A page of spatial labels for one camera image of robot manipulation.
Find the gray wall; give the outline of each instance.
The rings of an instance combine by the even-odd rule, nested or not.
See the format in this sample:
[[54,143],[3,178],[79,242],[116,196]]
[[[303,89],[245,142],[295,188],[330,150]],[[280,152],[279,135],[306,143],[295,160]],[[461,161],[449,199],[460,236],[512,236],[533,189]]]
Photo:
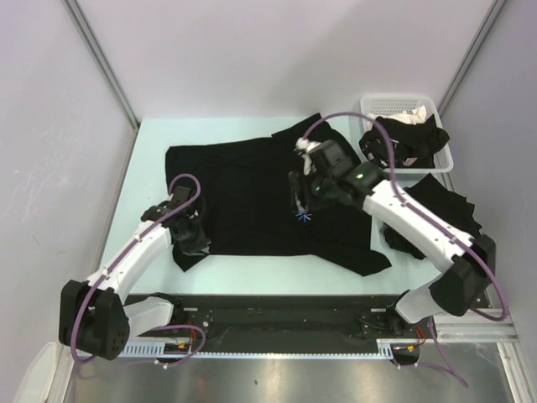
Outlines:
[[139,116],[207,118],[438,102],[493,0],[79,3]]
[[537,374],[537,2],[506,6],[442,121],[455,187],[498,243],[498,277]]
[[0,401],[96,264],[133,132],[58,0],[0,2]]

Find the black t-shirt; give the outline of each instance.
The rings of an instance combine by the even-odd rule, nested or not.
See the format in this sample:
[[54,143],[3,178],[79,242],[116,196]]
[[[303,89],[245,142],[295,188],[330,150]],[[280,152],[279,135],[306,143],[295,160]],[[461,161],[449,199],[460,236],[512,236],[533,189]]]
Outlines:
[[[395,119],[379,116],[377,122],[388,132],[393,141],[395,166],[397,168],[434,168],[434,155],[450,139],[443,128],[436,127],[435,116],[424,123],[407,124]],[[383,137],[376,126],[360,139],[360,148],[375,165],[388,166],[388,151]]]
[[[195,175],[201,183],[206,201],[201,223],[211,240],[210,254],[313,254],[361,275],[390,266],[383,254],[370,250],[371,218],[366,213],[337,205],[312,212],[311,220],[302,222],[290,211],[288,174],[304,165],[294,152],[295,143],[320,118],[316,114],[270,138],[169,148],[168,184],[180,173]],[[328,139],[359,164],[350,144],[328,123],[310,136],[319,142]],[[174,247],[174,260],[183,270],[203,258]]]
[[[469,233],[474,238],[479,236],[482,226],[473,219],[475,206],[469,203],[464,196],[454,191],[448,191],[433,175],[428,174],[406,191],[423,207],[429,209],[448,224]],[[390,248],[412,254],[417,259],[425,258],[425,255],[418,248],[390,226],[384,225],[382,231]]]

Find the plastic basket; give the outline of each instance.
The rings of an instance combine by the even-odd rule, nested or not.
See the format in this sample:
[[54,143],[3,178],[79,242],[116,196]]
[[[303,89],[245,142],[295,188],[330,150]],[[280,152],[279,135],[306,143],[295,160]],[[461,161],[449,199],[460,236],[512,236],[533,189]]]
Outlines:
[[[360,111],[363,114],[374,113],[376,115],[393,115],[395,113],[410,112],[412,109],[425,105],[427,117],[435,115],[436,126],[442,128],[440,116],[435,103],[428,97],[414,94],[368,94],[360,100]],[[360,138],[367,131],[366,121],[362,119],[360,125]],[[404,175],[406,179],[416,179],[427,174],[441,174],[453,169],[453,158],[449,144],[446,144],[434,156],[435,168],[398,168],[398,175]]]

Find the purple cable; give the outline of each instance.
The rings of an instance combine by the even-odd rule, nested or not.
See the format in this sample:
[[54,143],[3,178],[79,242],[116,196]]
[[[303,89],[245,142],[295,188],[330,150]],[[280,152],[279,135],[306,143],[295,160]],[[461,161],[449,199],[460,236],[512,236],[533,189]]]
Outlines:
[[454,376],[459,382],[461,382],[462,386],[467,388],[469,386],[469,384],[451,366],[450,361],[447,359],[446,354],[444,353],[444,350],[442,350],[442,347],[440,346],[440,343],[438,343],[438,338],[436,336],[435,328],[434,328],[434,324],[433,324],[433,317],[429,318],[429,322],[427,323],[427,326],[429,328],[431,336],[433,337],[433,341],[435,342],[435,346],[438,349],[438,353],[440,353],[440,356],[442,357],[442,359],[446,363],[447,368],[442,367],[441,365],[438,365],[438,364],[433,364],[433,363],[417,363],[415,365],[400,365],[397,361],[395,361],[395,359],[392,360],[392,364],[396,365],[398,367],[398,369],[399,368],[432,368],[432,369],[436,369],[438,371],[443,371],[443,372],[446,372],[446,373]]
[[[504,293],[503,293],[503,291],[502,291],[502,289],[500,287],[500,284],[496,280],[496,277],[494,276],[494,273],[490,270],[490,268],[487,266],[487,264],[479,257],[478,254],[476,254],[473,250],[468,248],[454,234],[452,234],[447,229],[443,228],[434,218],[429,217],[427,214],[422,212],[418,207],[414,206],[411,203],[408,203],[406,201],[406,199],[403,197],[403,195],[401,195],[401,192],[399,191],[399,188],[397,187],[397,185],[398,185],[397,175],[395,174],[395,152],[394,152],[394,147],[392,145],[392,141],[391,141],[391,139],[390,139],[390,137],[388,135],[388,132],[386,131],[386,129],[383,127],[382,124],[377,122],[375,119],[371,119],[370,117],[368,117],[368,116],[366,116],[366,115],[364,115],[362,113],[357,113],[357,112],[332,113],[330,115],[327,115],[327,116],[319,119],[317,122],[313,123],[306,130],[306,132],[305,132],[305,134],[303,136],[303,139],[307,139],[310,136],[311,132],[313,132],[313,130],[317,126],[319,126],[321,123],[325,122],[328,119],[337,118],[337,117],[340,117],[340,116],[353,116],[353,117],[365,119],[365,120],[371,122],[375,128],[377,128],[377,130],[382,135],[383,141],[386,144],[386,149],[388,150],[389,177],[390,177],[390,183],[392,185],[392,189],[394,190],[394,194],[401,201],[401,203],[405,204],[405,206],[408,207],[412,212],[414,212],[416,215],[420,216],[422,219],[424,219],[426,222],[428,222],[434,228],[438,229],[448,239],[450,239],[452,242],[454,242],[459,248],[464,250],[466,253],[468,253],[470,256],[472,256],[472,258],[474,260],[476,260],[476,262],[479,264],[479,266],[481,266],[483,271],[487,274],[487,276],[490,279],[491,283],[493,283],[494,289],[498,293],[500,304],[502,306],[502,314],[500,315],[500,317],[493,317],[493,316],[491,316],[491,315],[489,315],[489,314],[487,314],[485,312],[479,311],[478,309],[472,309],[472,310],[474,312],[476,312],[476,314],[478,314],[478,315],[480,315],[482,317],[486,317],[490,321],[495,321],[495,322],[503,321],[508,316],[508,306],[507,306],[507,302],[506,302],[507,299],[506,299],[506,297],[505,297],[505,295],[504,295]],[[459,380],[459,382],[461,382],[462,385],[467,388],[468,383],[453,369],[453,367],[451,366],[449,360],[447,359],[444,351],[442,350],[442,348],[440,346],[440,343],[438,343],[438,338],[437,338],[437,336],[435,334],[435,330],[433,328],[433,317],[429,318],[428,326],[429,326],[429,329],[430,329],[430,333],[431,333],[431,335],[433,337],[433,341],[435,342],[435,346],[438,349],[438,352],[440,353],[442,359],[444,360],[444,362],[446,363],[448,368],[441,367],[440,365],[437,365],[437,364],[429,364],[429,363],[418,364],[418,367],[433,368],[433,369],[438,369],[438,370],[441,370],[441,371],[445,371],[445,372],[453,375],[455,378],[457,378]]]
[[[114,261],[110,264],[110,266],[107,268],[108,274],[111,274],[114,271],[114,269],[116,269],[117,265],[123,259],[125,259],[125,257],[129,254],[129,252],[134,248],[134,245],[136,245],[138,242],[141,242],[142,239],[148,233],[153,231],[163,221],[167,220],[170,217],[173,217],[175,214],[177,214],[181,210],[184,210],[185,208],[187,208],[190,204],[192,204],[200,196],[200,193],[201,193],[200,182],[197,180],[197,178],[195,176],[193,176],[191,174],[179,174],[179,175],[177,175],[171,181],[171,183],[169,184],[168,194],[171,194],[171,191],[174,189],[173,185],[175,184],[175,182],[177,180],[179,180],[181,178],[189,178],[189,179],[192,179],[194,181],[194,183],[196,184],[196,193],[195,193],[195,195],[192,198],[190,198],[189,200],[185,201],[179,207],[177,207],[174,210],[172,210],[171,212],[169,212],[168,214],[164,214],[161,218],[159,218],[157,221],[153,222],[153,224],[149,225],[144,231],[142,231],[142,233],[140,234],[140,240],[138,241],[137,239],[134,239],[133,241],[131,241],[121,251],[121,253],[118,255],[118,257],[116,259],[114,259]],[[81,326],[81,322],[82,322],[82,317],[84,316],[84,312],[86,312],[86,308],[90,304],[90,300],[93,297],[93,295],[95,294],[97,288],[99,287],[99,285],[102,284],[102,282],[105,279],[106,279],[106,276],[101,275],[101,277],[99,277],[99,279],[95,282],[95,284],[91,286],[91,289],[87,292],[86,297],[84,297],[84,300],[82,301],[81,307],[80,307],[78,313],[76,314],[75,324],[73,325],[73,332],[70,335],[70,354],[71,354],[71,356],[73,357],[73,359],[75,360],[75,362],[77,364],[86,364],[86,363],[89,363],[90,361],[92,361],[95,358],[95,356],[92,355],[91,357],[88,357],[87,359],[81,359],[78,356],[78,353],[76,352],[76,339],[78,338],[78,331],[80,330],[80,326]]]
[[[170,326],[156,327],[156,328],[151,329],[151,330],[154,331],[154,330],[171,330],[171,329],[193,329],[193,330],[196,330],[201,335],[201,343],[195,350],[193,350],[190,353],[188,353],[182,359],[178,359],[177,361],[175,361],[173,363],[168,363],[167,368],[175,367],[177,365],[183,364],[185,361],[188,361],[195,354],[199,353],[201,351],[201,349],[205,346],[205,343],[206,343],[206,333],[205,333],[205,331],[203,329],[201,329],[201,327],[194,326],[194,325],[170,325]],[[98,378],[98,377],[106,377],[110,373],[117,372],[118,369],[132,367],[132,366],[138,365],[138,364],[155,364],[155,362],[153,360],[142,359],[142,360],[139,360],[139,361],[133,361],[133,362],[123,364],[119,368],[113,367],[113,368],[110,368],[108,370],[101,371],[101,372],[99,372],[97,374],[89,375],[89,376],[84,376],[81,373],[82,366],[77,365],[76,366],[76,368],[77,368],[76,376],[77,376],[78,379],[82,379],[82,380],[95,379],[95,378]]]
[[196,354],[198,354],[200,352],[200,350],[203,348],[203,346],[205,346],[205,342],[207,340],[207,336],[205,335],[205,332],[203,331],[203,329],[201,329],[201,327],[194,326],[194,325],[168,325],[168,326],[156,327],[155,329],[152,329],[152,330],[173,330],[173,329],[194,329],[199,334],[201,334],[201,343],[196,348],[196,350],[191,351],[190,353],[188,353],[186,356],[184,356],[182,359],[180,359],[178,361],[175,361],[173,363],[169,363],[168,367],[176,367],[177,365],[184,364],[186,361],[188,361],[194,355],[196,355]]

